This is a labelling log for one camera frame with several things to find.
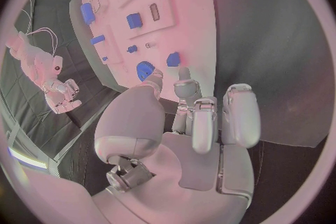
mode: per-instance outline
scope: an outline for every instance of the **white robot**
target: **white robot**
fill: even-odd
[[[217,99],[201,96],[187,68],[179,76],[173,132],[163,134],[157,69],[118,96],[97,125],[96,153],[114,167],[107,173],[110,187],[93,199],[110,223],[239,223],[251,203],[254,175],[246,148],[260,138],[251,87],[227,90],[220,144]]]
[[[79,88],[74,80],[62,83],[57,75],[62,71],[63,58],[52,56],[42,49],[32,46],[27,36],[13,27],[6,42],[11,55],[21,61],[21,68],[41,90],[50,108],[57,114],[79,107],[82,103],[74,100]]]

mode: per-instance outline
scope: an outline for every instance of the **rectangular slot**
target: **rectangular slot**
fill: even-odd
[[[150,9],[152,12],[152,17],[154,21],[158,21],[160,19],[160,13],[158,12],[157,5],[156,4],[151,4]]]

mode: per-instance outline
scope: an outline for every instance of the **light strip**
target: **light strip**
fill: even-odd
[[[17,153],[16,151],[14,151],[11,148],[8,148],[8,149],[9,149],[11,155],[13,157],[17,158],[18,160],[23,161],[23,162],[25,162],[27,164],[36,166],[36,167],[40,167],[40,168],[46,169],[46,164],[45,163],[39,162],[39,161],[34,161],[34,160],[30,159],[30,158],[27,158],[27,157],[21,155],[20,153]]]

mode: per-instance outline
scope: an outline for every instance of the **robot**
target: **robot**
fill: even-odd
[[[104,111],[95,151],[113,165],[110,186],[93,197],[111,223],[239,223],[251,203],[254,175],[247,148],[260,138],[260,114],[249,85],[223,98],[202,97],[187,68],[174,84],[180,98],[172,132],[164,132],[158,69]]]
[[[21,61],[25,75],[43,90],[47,104],[56,114],[69,112],[82,104],[74,100],[79,93],[75,81],[70,79],[62,83],[57,79],[62,71],[62,57],[52,56],[30,45],[27,35],[14,27],[6,46],[10,48],[11,55]]]

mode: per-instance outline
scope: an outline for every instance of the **blue object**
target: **blue object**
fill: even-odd
[[[174,52],[169,54],[167,58],[167,66],[169,67],[177,67],[181,63],[180,54],[178,52]]]
[[[90,3],[85,3],[81,5],[81,12],[82,12],[84,22],[87,25],[90,25],[93,21],[96,20],[94,11],[92,10],[92,6]]]
[[[153,66],[153,64],[146,61],[140,62],[137,65],[138,78],[141,81],[144,81],[149,75],[153,73],[154,69],[155,67]]]
[[[90,42],[91,42],[91,45],[95,45],[95,44],[97,44],[97,43],[99,43],[99,42],[102,42],[102,41],[104,41],[104,40],[105,40],[104,35],[100,35],[100,36],[97,36],[97,37],[95,37],[95,38],[92,38],[92,39],[90,40]]]
[[[126,17],[126,19],[131,29],[139,28],[142,26],[142,20],[139,13],[130,14]]]
[[[127,52],[133,53],[133,52],[137,52],[138,51],[138,47],[133,45],[133,46],[129,46]]]

